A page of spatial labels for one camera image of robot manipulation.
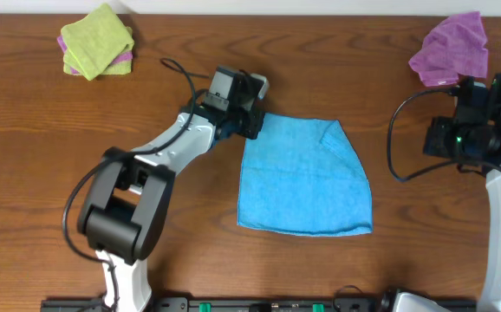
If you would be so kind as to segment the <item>blue microfiber cloth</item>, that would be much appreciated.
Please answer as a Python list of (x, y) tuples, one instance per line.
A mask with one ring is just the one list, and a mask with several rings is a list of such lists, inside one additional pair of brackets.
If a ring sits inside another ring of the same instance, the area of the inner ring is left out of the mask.
[(371, 233), (369, 181), (341, 123), (266, 114), (245, 142), (237, 223), (305, 237)]

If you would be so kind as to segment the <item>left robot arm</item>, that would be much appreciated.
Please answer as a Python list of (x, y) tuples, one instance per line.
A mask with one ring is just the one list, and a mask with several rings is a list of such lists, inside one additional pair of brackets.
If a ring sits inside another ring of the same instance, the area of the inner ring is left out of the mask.
[(176, 176), (198, 156), (233, 134), (254, 140), (266, 91), (242, 88), (223, 94), (202, 89), (154, 140), (130, 152), (106, 150), (89, 182), (77, 230), (105, 270), (107, 311), (143, 311), (152, 297), (146, 260), (163, 231)]

